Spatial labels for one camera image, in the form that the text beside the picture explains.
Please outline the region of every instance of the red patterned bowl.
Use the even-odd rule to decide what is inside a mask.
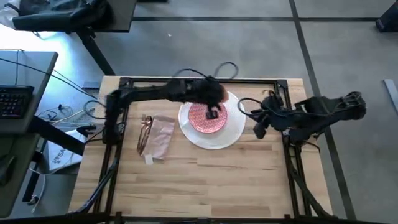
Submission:
[[[218,118],[207,120],[207,105],[194,103],[189,108],[188,119],[193,128],[201,133],[215,133],[220,130],[226,123],[228,114],[223,103],[220,104],[221,111],[218,111]]]

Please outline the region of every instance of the black keyboard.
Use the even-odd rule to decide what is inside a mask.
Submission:
[[[0,85],[0,119],[23,118],[33,95],[32,86]]]

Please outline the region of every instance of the concrete floor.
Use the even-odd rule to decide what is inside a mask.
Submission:
[[[394,0],[295,0],[300,17],[379,17]],[[135,16],[291,17],[289,0],[170,0],[139,4]],[[239,65],[239,77],[303,78],[307,95],[338,97],[361,91],[368,113],[361,121],[332,126],[354,211],[359,220],[398,223],[398,117],[382,83],[398,83],[398,34],[381,34],[373,22],[301,22],[315,72],[310,81],[294,22],[133,21],[129,34],[98,34],[96,42],[118,75],[167,76],[193,67],[211,73],[221,62]],[[100,81],[103,74],[79,38],[64,33],[15,32],[0,27],[0,49],[51,50],[55,69],[77,84]],[[59,103],[80,109],[85,98],[56,80],[50,82],[39,111]],[[345,217],[330,153],[321,138],[321,158],[335,215]],[[49,177],[35,216],[67,211],[75,175]],[[18,199],[11,217],[27,217]]]

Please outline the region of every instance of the butcher block table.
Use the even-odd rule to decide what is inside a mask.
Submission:
[[[99,100],[119,86],[121,77],[104,77]],[[292,103],[306,99],[303,81],[287,79]],[[135,82],[135,86],[164,83]],[[225,88],[238,98],[262,100],[264,90],[272,85],[226,83]],[[268,128],[264,139],[257,139],[252,128],[255,122],[246,118],[239,140],[220,150],[206,150],[192,144],[178,125],[181,103],[167,100],[132,103],[126,124],[111,214],[122,212],[127,217],[213,217],[213,218],[283,218],[291,214],[284,148],[280,132]],[[259,106],[243,103],[250,111]],[[162,114],[176,119],[175,131],[164,161],[146,165],[137,151],[142,115]],[[97,106],[95,115],[104,116]],[[98,185],[105,145],[89,143],[83,155],[70,210],[76,210],[90,197]],[[302,161],[308,188],[331,213],[330,199],[317,148],[305,145]],[[109,187],[101,201],[103,212]],[[300,213],[303,203],[296,185]]]

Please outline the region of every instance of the gray desk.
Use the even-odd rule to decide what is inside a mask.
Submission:
[[[19,63],[51,73],[57,57],[58,54],[55,52],[19,52]],[[0,58],[15,62],[16,51],[0,51]],[[16,65],[0,61],[1,85],[13,85],[15,75]],[[25,115],[27,119],[21,120],[19,125],[10,125],[8,121],[0,121],[0,127],[7,125],[12,130],[26,129],[40,103],[48,80],[48,75],[19,66],[18,85],[33,86],[35,88],[34,97],[31,101],[30,109]],[[10,153],[17,157],[11,180],[7,185],[0,186],[0,217],[9,216],[39,139],[40,136],[38,134],[12,136],[4,136],[2,134],[0,136],[0,155]]]
[[[0,58],[16,62],[16,51],[0,51]],[[28,65],[47,73],[52,73],[55,66],[55,61],[58,54],[55,52],[19,52],[18,62],[23,65]],[[14,85],[16,79],[16,65],[0,61],[0,84]],[[49,82],[50,76],[41,72],[37,72],[30,68],[18,66],[18,81],[17,85],[29,85],[34,87],[33,99],[30,102],[29,109],[26,111],[25,119],[0,119],[0,134],[12,133],[22,134],[27,131],[27,128],[32,121],[40,100],[42,99],[45,87]]]

